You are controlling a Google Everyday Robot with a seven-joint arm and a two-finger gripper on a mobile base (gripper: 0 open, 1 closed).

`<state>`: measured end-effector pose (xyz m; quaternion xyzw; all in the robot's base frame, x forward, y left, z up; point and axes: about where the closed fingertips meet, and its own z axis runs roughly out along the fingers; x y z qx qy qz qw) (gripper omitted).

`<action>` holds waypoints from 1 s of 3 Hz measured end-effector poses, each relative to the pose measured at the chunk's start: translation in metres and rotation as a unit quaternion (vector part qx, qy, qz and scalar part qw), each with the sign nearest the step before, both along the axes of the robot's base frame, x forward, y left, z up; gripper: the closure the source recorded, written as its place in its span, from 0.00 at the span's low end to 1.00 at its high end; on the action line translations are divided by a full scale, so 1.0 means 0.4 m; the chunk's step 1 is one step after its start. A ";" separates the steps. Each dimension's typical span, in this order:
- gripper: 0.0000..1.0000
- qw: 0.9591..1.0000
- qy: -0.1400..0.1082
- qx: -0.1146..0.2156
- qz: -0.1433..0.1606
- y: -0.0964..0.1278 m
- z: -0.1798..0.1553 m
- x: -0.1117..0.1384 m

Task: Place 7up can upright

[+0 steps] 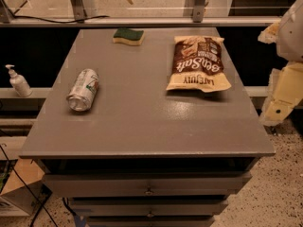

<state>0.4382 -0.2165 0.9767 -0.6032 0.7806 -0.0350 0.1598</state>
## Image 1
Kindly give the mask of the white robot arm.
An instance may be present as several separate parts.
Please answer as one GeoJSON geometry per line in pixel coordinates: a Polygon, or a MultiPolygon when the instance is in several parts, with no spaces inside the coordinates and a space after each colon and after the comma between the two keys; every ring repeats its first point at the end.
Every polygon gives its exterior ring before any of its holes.
{"type": "Polygon", "coordinates": [[[259,34],[258,40],[275,43],[279,57],[288,62],[281,70],[272,70],[259,117],[264,126],[276,126],[303,99],[303,0],[296,0],[279,22],[259,34]]]}

